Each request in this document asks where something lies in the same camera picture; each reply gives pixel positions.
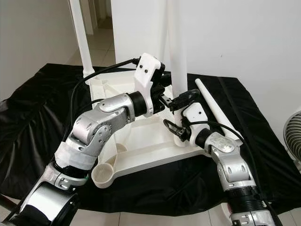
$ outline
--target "black wire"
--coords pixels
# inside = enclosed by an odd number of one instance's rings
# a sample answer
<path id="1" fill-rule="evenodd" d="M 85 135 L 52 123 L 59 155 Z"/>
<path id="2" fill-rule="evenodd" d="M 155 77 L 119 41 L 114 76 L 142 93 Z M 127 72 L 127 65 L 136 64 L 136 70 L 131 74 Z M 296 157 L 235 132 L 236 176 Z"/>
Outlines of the black wire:
<path id="1" fill-rule="evenodd" d="M 14 207 L 14 209 L 6 216 L 6 218 L 2 222 L 9 221 L 14 216 L 14 214 L 20 210 L 23 202 L 25 201 L 26 197 L 29 195 L 30 191 L 31 190 L 27 192 L 27 194 L 22 198 L 22 200 Z"/>
<path id="2" fill-rule="evenodd" d="M 70 100 L 70 124 L 73 125 L 73 105 L 74 105 L 74 96 L 75 96 L 75 93 L 76 93 L 76 90 L 77 88 L 79 87 L 80 84 L 84 83 L 85 81 L 101 74 L 101 73 L 104 73 L 104 72 L 107 72 L 111 69 L 114 69 L 114 68 L 117 68 L 117 67 L 121 67 L 121 66 L 124 66 L 124 65 L 127 65 L 127 64 L 130 64 L 130 63 L 137 63 L 137 61 L 139 62 L 139 59 L 130 59 L 130 60 L 127 60 L 127 61 L 124 61 L 124 62 L 121 62 L 121 63 L 118 63 L 118 64 L 115 64 L 115 65 L 112 65 L 112 66 L 109 66 L 109 67 L 106 67 L 106 68 L 103 68 L 97 72 L 94 72 L 93 74 L 90 74 L 88 75 L 87 77 L 81 79 L 73 88 L 73 92 L 72 92 L 72 95 L 71 95 L 71 100 Z"/>
<path id="3" fill-rule="evenodd" d="M 92 104 L 94 104 L 94 103 L 96 103 L 96 102 L 102 101 L 102 100 L 103 100 L 103 99 L 96 99 L 96 100 L 91 101 L 89 104 L 86 104 L 86 105 L 82 106 L 82 107 L 78 110 L 78 115 L 79 115 L 79 114 L 82 114 L 83 111 L 84 111 L 87 107 L 91 106 Z"/>
<path id="4" fill-rule="evenodd" d="M 65 129 L 65 132 L 64 132 L 64 136 L 63 136 L 63 139 L 62 141 L 66 141 L 68 135 L 69 135 L 69 132 L 70 132 L 70 123 L 67 124 L 67 128 Z"/>
<path id="5" fill-rule="evenodd" d="M 233 134 L 235 134 L 243 142 L 243 144 L 246 146 L 246 148 L 247 148 L 247 150 L 248 150 L 248 152 L 250 154 L 250 157 L 251 157 L 251 162 L 252 162 L 252 165 L 253 165 L 255 181 L 256 181 L 256 185 L 258 187 L 259 193 L 261 195 L 263 195 L 263 192 L 262 192 L 262 189 L 261 189 L 261 185 L 260 185 L 260 182 L 259 182 L 257 168 L 256 168 L 256 165 L 255 165 L 255 160 L 254 160 L 254 157 L 253 157 L 253 153 L 251 151 L 250 146 L 245 141 L 245 139 L 243 139 L 243 137 L 241 135 L 239 135 L 235 130 L 231 129 L 230 127 L 228 127 L 228 126 L 226 126 L 224 124 L 221 124 L 221 123 L 218 123 L 218 122 L 215 122 L 215 121 L 194 121 L 194 122 L 189 122 L 189 125 L 197 125 L 197 124 L 209 124 L 209 125 L 211 124 L 211 125 L 223 127 L 225 129 L 229 130 L 230 132 L 232 132 Z M 266 199 L 262 199 L 262 200 L 265 202 L 265 204 L 267 205 L 268 209 L 271 211 L 271 214 L 274 215 L 274 221 L 276 221 L 275 223 L 278 226 L 282 226 L 282 223 L 281 223 L 281 221 L 280 221 L 277 213 L 273 209 L 273 207 L 269 204 L 269 202 Z"/>

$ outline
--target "fan grille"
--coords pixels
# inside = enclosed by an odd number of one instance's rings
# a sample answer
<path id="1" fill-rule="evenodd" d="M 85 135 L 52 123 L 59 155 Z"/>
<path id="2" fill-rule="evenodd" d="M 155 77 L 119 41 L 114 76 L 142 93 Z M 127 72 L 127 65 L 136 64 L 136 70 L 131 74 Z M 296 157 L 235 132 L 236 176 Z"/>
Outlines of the fan grille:
<path id="1" fill-rule="evenodd" d="M 301 111 L 286 122 L 284 140 L 292 155 L 301 161 Z"/>

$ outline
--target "white wall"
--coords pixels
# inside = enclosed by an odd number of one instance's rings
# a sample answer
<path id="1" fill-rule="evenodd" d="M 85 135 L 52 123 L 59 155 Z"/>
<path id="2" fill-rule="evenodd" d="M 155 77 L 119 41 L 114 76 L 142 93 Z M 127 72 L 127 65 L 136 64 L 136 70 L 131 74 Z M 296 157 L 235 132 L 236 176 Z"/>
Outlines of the white wall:
<path id="1" fill-rule="evenodd" d="M 77 48 L 68 0 L 0 0 L 0 99 Z"/>
<path id="2" fill-rule="evenodd" d="M 112 0 L 117 62 L 158 55 L 161 2 Z M 299 0 L 182 1 L 188 72 L 239 78 L 281 141 L 301 105 L 300 9 Z"/>

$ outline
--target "white bracket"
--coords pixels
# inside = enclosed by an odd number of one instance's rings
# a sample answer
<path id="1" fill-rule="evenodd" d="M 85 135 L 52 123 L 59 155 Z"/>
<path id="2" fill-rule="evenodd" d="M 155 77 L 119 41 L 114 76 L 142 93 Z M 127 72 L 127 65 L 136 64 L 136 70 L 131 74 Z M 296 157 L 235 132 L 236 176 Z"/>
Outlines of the white bracket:
<path id="1" fill-rule="evenodd" d="M 150 117 L 154 113 L 154 108 L 151 101 L 152 77 L 156 69 L 160 69 L 161 62 L 155 57 L 143 53 L 137 69 L 135 71 L 135 91 L 139 91 L 144 98 L 146 104 L 145 117 Z"/>
<path id="2" fill-rule="evenodd" d="M 207 115 L 202 108 L 202 105 L 200 103 L 193 103 L 190 105 L 188 108 L 186 108 L 183 112 L 183 115 L 190 121 L 190 122 L 195 122 L 195 121 L 207 121 Z M 202 129 L 209 129 L 208 124 L 198 124 L 198 125 L 191 125 L 191 136 L 190 136 L 190 144 L 193 147 L 197 147 L 196 145 L 196 137 L 199 134 L 199 132 Z"/>

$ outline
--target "white plastic pipe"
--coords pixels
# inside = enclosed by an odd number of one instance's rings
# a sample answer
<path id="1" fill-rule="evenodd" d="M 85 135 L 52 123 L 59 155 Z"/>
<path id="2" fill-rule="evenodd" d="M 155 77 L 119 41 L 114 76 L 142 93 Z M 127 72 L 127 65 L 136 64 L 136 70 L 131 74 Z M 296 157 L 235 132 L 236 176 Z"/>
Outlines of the white plastic pipe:
<path id="1" fill-rule="evenodd" d="M 70 8 L 72 12 L 77 42 L 79 44 L 80 57 L 84 67 L 83 74 L 85 78 L 95 71 L 92 67 L 92 61 L 89 52 L 84 21 L 80 10 L 79 0 L 70 0 Z"/>
<path id="2" fill-rule="evenodd" d="M 202 83 L 202 81 L 200 79 L 196 79 L 195 80 L 196 85 L 198 86 L 199 90 L 201 91 L 204 99 L 206 100 L 207 104 L 209 105 L 211 111 L 213 112 L 213 115 L 215 116 L 216 120 L 221 123 L 224 124 L 225 126 L 230 127 L 231 129 L 235 130 L 239 135 L 240 132 L 238 132 L 233 125 L 231 124 L 231 122 L 229 121 L 229 119 L 227 118 L 227 116 L 225 115 L 225 113 L 221 110 L 221 108 L 218 106 L 217 102 L 214 100 L 214 98 L 211 96 L 211 94 L 209 93 L 209 91 L 206 89 L 206 87 L 204 86 L 204 84 Z M 231 131 L 225 129 L 222 127 L 222 131 L 224 132 L 226 137 L 230 137 L 234 140 L 239 140 L 239 138 L 233 134 Z"/>
<path id="3" fill-rule="evenodd" d="M 167 0 L 167 32 L 169 37 L 173 98 L 187 91 L 185 31 L 182 25 L 180 2 L 181 0 Z M 174 122 L 176 125 L 182 126 L 181 110 L 174 113 Z M 178 146 L 188 145 L 188 142 L 183 143 L 176 136 L 174 142 Z"/>

